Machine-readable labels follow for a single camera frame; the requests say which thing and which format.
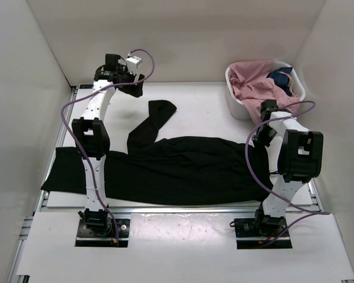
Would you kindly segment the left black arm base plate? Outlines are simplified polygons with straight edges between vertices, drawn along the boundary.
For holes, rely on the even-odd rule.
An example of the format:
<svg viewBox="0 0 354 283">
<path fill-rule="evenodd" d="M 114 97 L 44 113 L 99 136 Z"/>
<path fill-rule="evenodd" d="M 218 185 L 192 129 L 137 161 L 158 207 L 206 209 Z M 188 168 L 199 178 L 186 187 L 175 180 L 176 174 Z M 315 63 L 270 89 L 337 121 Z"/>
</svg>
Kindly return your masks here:
<svg viewBox="0 0 354 283">
<path fill-rule="evenodd" d="M 127 248 L 130 234 L 130 218 L 116 219 L 118 235 L 112 220 L 103 231 L 92 230 L 83 219 L 79 220 L 75 239 L 76 247 Z"/>
</svg>

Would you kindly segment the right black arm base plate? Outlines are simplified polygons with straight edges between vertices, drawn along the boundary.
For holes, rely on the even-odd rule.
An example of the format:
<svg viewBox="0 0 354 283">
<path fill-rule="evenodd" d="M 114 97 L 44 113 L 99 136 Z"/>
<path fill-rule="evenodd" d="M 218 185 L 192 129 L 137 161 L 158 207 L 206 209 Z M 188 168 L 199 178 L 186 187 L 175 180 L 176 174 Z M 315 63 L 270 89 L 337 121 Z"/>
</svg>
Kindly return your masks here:
<svg viewBox="0 0 354 283">
<path fill-rule="evenodd" d="M 235 218 L 229 224 L 234 228 L 237 249 L 291 249 L 289 232 L 281 234 L 287 227 L 286 220 L 270 225 L 258 223 L 254 218 Z"/>
</svg>

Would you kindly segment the black trousers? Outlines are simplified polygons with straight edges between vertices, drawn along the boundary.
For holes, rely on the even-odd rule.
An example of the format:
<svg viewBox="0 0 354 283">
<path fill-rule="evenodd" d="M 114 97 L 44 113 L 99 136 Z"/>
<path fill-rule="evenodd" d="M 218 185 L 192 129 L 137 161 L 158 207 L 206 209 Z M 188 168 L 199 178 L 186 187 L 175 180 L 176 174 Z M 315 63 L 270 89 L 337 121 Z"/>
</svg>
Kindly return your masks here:
<svg viewBox="0 0 354 283">
<path fill-rule="evenodd" d="M 263 201 L 273 184 L 266 149 L 216 137 L 158 140 L 173 116 L 170 101 L 148 103 L 149 115 L 127 138 L 127 152 L 104 163 L 108 198 L 173 206 Z"/>
</svg>

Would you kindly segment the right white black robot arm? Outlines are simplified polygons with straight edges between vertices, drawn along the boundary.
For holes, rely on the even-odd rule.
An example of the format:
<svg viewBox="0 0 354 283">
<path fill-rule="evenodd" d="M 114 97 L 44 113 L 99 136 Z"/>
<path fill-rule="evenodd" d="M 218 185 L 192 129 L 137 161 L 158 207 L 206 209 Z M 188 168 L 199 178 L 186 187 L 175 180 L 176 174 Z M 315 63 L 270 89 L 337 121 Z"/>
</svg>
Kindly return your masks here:
<svg viewBox="0 0 354 283">
<path fill-rule="evenodd" d="M 259 235 L 277 236 L 286 228 L 285 212 L 296 192 L 321 172 L 324 135 L 302 126 L 275 100 L 261 103 L 260 119 L 261 125 L 252 136 L 255 148 L 265 149 L 276 136 L 283 141 L 277 181 L 256 210 L 253 228 Z"/>
</svg>

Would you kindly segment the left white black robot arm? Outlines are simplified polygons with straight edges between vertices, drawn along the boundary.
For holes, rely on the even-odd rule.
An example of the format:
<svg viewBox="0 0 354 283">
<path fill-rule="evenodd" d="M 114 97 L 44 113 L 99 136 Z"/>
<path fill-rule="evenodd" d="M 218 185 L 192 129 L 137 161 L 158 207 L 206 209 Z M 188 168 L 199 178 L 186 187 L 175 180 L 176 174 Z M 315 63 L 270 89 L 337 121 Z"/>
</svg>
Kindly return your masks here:
<svg viewBox="0 0 354 283">
<path fill-rule="evenodd" d="M 99 237 L 114 232 L 114 220 L 109 215 L 109 205 L 104 189 L 104 163 L 110 150 L 110 138 L 104 126 L 104 117 L 109 102 L 117 86 L 126 94 L 134 97 L 142 95 L 143 74 L 138 68 L 142 59 L 128 54 L 126 58 L 117 54 L 105 55 L 105 64 L 94 75 L 93 92 L 82 116 L 71 122 L 76 138 L 76 148 L 81 154 L 85 170 L 87 203 L 84 212 L 80 212 L 86 228 Z"/>
</svg>

